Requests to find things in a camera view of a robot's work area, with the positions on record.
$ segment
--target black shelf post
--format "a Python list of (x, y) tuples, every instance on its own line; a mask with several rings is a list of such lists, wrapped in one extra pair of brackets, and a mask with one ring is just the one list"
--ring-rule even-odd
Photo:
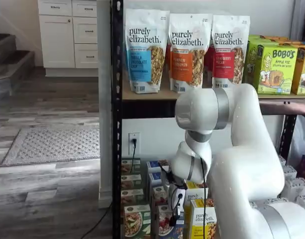
[(112, 66), (112, 236), (114, 239), (120, 239), (123, 0), (112, 0), (110, 9), (110, 36)]

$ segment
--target baseboard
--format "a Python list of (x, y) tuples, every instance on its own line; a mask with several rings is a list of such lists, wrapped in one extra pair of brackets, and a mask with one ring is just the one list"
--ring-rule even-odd
[(98, 77), (98, 69), (45, 68), (47, 77)]

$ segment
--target staircase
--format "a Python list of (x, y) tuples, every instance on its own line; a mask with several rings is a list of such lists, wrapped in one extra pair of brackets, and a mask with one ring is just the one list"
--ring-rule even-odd
[(34, 67), (34, 52), (16, 49), (15, 36), (0, 34), (0, 99), (12, 95)]

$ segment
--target granola bag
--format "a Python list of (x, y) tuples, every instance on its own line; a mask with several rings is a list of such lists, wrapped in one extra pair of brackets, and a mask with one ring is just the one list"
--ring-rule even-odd
[(168, 39), (169, 11), (127, 9), (126, 48), (131, 90), (160, 90)]
[(249, 16), (213, 16), (214, 88), (242, 83), (249, 29)]
[(172, 91), (183, 93), (202, 88), (211, 24), (212, 14), (170, 14)]

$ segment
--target black cable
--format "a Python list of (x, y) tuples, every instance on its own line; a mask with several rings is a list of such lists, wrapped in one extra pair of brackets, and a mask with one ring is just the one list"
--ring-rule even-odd
[(137, 147), (137, 139), (136, 139), (136, 138), (133, 138), (133, 139), (131, 140), (131, 142), (133, 143), (134, 149), (133, 149), (133, 155), (132, 155), (132, 162), (131, 162), (130, 173), (132, 173), (134, 154), (136, 153), (136, 147)]
[(86, 232), (82, 237), (81, 239), (84, 239), (85, 236), (87, 236), (89, 233), (91, 233), (98, 225), (99, 223), (102, 222), (103, 218), (106, 216), (106, 214), (109, 212), (109, 209), (111, 208), (112, 206), (112, 203), (109, 205), (109, 207), (107, 208), (106, 212), (104, 213), (104, 215), (102, 216), (102, 218), (99, 219), (99, 221), (96, 223), (96, 225), (93, 226), (93, 228), (91, 228), (88, 232)]
[(203, 160), (201, 159), (201, 166), (202, 166), (202, 174), (203, 174), (203, 188), (204, 188), (204, 212), (203, 212), (203, 239), (205, 239), (205, 208), (206, 208), (206, 188), (205, 188), (205, 174), (204, 174), (204, 166)]

